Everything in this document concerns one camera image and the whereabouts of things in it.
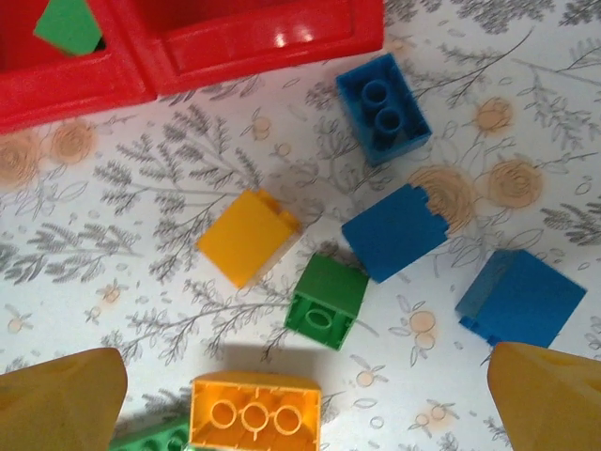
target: patterned tablecloth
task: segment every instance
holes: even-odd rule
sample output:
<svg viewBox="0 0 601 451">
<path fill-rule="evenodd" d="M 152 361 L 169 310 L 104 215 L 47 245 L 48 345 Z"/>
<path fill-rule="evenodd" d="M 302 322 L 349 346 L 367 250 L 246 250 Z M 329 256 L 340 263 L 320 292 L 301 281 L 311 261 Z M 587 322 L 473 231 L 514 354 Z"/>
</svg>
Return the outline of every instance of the patterned tablecloth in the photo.
<svg viewBox="0 0 601 451">
<path fill-rule="evenodd" d="M 529 249 L 589 290 L 552 348 L 601 359 L 601 1 L 387 0 L 386 21 L 378 54 L 434 131 L 390 165 L 365 165 L 333 84 L 374 54 L 0 138 L 0 370 L 118 348 L 119 435 L 186 412 L 195 376 L 245 368 L 321 384 L 321 450 L 509 449 L 490 348 L 454 308 L 493 249 Z M 289 333 L 310 255 L 356 263 L 341 224 L 408 180 L 450 239 L 370 283 L 341 351 Z M 193 245 L 259 185 L 306 229 L 236 291 Z"/>
</svg>

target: yellow block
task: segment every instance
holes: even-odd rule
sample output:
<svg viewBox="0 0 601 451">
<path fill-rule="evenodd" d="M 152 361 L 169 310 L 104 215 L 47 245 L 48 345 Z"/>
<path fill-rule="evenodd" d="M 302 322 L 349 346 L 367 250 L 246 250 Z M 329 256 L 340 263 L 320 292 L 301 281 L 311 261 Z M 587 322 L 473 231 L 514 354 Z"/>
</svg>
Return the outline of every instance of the yellow block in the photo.
<svg viewBox="0 0 601 451">
<path fill-rule="evenodd" d="M 88 350 L 0 376 L 0 449 L 106 451 L 127 390 L 117 350 Z"/>
<path fill-rule="evenodd" d="M 222 371 L 193 381 L 190 443 L 246 451 L 316 451 L 321 390 L 305 378 Z"/>
<path fill-rule="evenodd" d="M 488 387 L 515 451 L 601 450 L 601 362 L 500 343 Z"/>
<path fill-rule="evenodd" d="M 264 190 L 245 191 L 196 246 L 238 288 L 256 283 L 298 239 L 301 223 Z"/>
</svg>

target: blue brick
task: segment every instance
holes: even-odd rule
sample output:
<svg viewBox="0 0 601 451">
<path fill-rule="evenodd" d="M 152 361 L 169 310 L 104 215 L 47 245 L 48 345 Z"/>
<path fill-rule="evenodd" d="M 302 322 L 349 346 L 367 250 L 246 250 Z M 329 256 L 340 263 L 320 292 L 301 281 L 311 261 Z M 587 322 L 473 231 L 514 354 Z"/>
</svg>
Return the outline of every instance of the blue brick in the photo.
<svg viewBox="0 0 601 451">
<path fill-rule="evenodd" d="M 495 346 L 548 347 L 586 290 L 527 251 L 497 251 L 456 307 L 463 326 Z"/>
<path fill-rule="evenodd" d="M 336 84 L 371 165 L 419 148 L 432 135 L 391 54 L 339 75 Z"/>
<path fill-rule="evenodd" d="M 447 240 L 447 222 L 426 206 L 423 188 L 405 185 L 342 226 L 369 276 L 383 282 Z"/>
</svg>

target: yellow brick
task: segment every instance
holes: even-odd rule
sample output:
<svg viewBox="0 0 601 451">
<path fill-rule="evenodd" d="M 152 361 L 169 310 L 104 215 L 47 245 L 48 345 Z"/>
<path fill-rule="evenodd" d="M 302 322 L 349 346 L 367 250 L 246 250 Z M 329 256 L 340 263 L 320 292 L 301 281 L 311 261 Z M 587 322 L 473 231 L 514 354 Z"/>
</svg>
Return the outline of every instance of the yellow brick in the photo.
<svg viewBox="0 0 601 451">
<path fill-rule="evenodd" d="M 238 288 L 255 283 L 298 239 L 301 223 L 264 190 L 245 191 L 198 240 Z"/>
<path fill-rule="evenodd" d="M 500 343 L 488 386 L 516 451 L 601 450 L 601 362 Z"/>
<path fill-rule="evenodd" d="M 127 390 L 117 350 L 88 350 L 0 376 L 0 449 L 106 451 Z"/>
<path fill-rule="evenodd" d="M 193 446 L 246 451 L 316 451 L 321 390 L 305 378 L 244 371 L 193 381 Z"/>
</svg>

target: green shape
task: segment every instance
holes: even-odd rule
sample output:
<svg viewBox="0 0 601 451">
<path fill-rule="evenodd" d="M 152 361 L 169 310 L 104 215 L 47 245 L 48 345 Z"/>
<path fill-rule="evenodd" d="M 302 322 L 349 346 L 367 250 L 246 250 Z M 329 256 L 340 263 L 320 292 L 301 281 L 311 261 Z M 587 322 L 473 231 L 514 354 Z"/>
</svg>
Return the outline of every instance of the green shape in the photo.
<svg viewBox="0 0 601 451">
<path fill-rule="evenodd" d="M 68 54 L 92 54 L 102 39 L 85 0 L 50 0 L 34 35 Z"/>
<path fill-rule="evenodd" d="M 314 254 L 294 288 L 285 327 L 339 350 L 359 315 L 368 281 L 361 271 Z"/>
<path fill-rule="evenodd" d="M 122 439 L 113 440 L 109 451 L 211 451 L 188 445 L 190 416 L 180 416 L 163 425 L 157 425 Z"/>
</svg>

